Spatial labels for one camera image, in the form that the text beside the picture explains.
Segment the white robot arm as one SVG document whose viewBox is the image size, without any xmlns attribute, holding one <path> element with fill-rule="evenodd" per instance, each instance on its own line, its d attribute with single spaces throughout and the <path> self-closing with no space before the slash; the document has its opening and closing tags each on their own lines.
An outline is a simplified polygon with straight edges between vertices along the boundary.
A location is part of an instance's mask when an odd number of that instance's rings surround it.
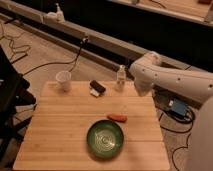
<svg viewBox="0 0 213 171">
<path fill-rule="evenodd" d="M 184 171 L 213 171 L 213 73 L 167 68 L 161 63 L 161 56 L 149 51 L 131 64 L 136 90 L 146 94 L 157 85 L 201 104 Z"/>
</svg>

